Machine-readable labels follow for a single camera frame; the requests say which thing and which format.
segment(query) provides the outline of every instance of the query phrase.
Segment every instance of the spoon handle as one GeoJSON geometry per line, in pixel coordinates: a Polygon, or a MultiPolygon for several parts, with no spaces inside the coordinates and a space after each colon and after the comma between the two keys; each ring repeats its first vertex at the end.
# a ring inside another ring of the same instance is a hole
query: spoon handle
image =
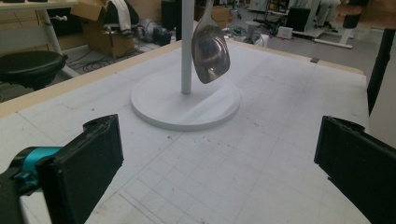
{"type": "Polygon", "coordinates": [[[206,0],[205,12],[203,18],[212,18],[213,0],[206,0]]]}

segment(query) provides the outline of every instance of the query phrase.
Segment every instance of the stool seat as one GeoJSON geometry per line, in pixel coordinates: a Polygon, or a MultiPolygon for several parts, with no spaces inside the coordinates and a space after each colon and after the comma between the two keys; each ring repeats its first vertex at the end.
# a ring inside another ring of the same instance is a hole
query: stool seat
{"type": "Polygon", "coordinates": [[[66,58],[52,51],[35,50],[0,57],[0,81],[37,91],[50,84],[64,68],[66,58]]]}

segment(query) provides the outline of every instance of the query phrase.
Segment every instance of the table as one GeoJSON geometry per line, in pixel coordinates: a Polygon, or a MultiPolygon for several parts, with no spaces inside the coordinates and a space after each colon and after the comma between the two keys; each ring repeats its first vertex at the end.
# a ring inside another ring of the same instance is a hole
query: table
{"type": "MultiPolygon", "coordinates": [[[[179,73],[180,46],[0,104],[0,170],[26,147],[64,146],[86,121],[118,114],[125,161],[87,223],[369,223],[313,162],[322,116],[368,128],[359,70],[230,41],[219,81],[240,91],[237,115],[173,132],[139,119],[130,94],[143,78],[179,73]]],[[[50,223],[40,193],[22,201],[31,223],[50,223]]]]}
{"type": "MultiPolygon", "coordinates": [[[[25,47],[35,47],[33,45],[34,43],[46,43],[42,41],[44,41],[44,38],[47,38],[54,47],[54,50],[63,54],[55,31],[53,30],[47,9],[72,7],[77,3],[78,0],[49,0],[48,2],[28,2],[26,0],[24,3],[0,2],[0,13],[7,11],[40,10],[43,12],[45,23],[45,29],[21,28],[19,31],[0,30],[0,37],[3,41],[3,47],[0,48],[0,50],[11,50],[14,46],[18,46],[21,43],[20,41],[24,41],[23,45],[26,45],[25,47]]],[[[79,76],[77,72],[67,65],[62,71],[70,77],[79,76]]]]}

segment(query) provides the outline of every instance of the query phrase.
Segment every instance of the round white base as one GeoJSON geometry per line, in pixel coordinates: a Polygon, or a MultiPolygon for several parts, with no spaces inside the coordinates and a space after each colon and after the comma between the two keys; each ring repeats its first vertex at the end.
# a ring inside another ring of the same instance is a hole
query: round white base
{"type": "Polygon", "coordinates": [[[220,78],[202,84],[192,79],[191,94],[181,93],[181,75],[147,77],[131,93],[133,110],[142,120],[172,131],[200,131],[230,120],[238,111],[239,90],[220,78]]]}

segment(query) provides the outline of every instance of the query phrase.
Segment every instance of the spoon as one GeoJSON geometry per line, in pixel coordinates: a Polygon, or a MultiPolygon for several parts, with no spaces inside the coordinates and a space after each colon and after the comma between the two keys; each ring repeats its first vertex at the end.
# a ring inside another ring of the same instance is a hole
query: spoon
{"type": "Polygon", "coordinates": [[[192,61],[198,78],[209,83],[230,68],[230,54],[224,34],[212,20],[213,0],[206,0],[204,16],[198,22],[191,41],[192,61]]]}

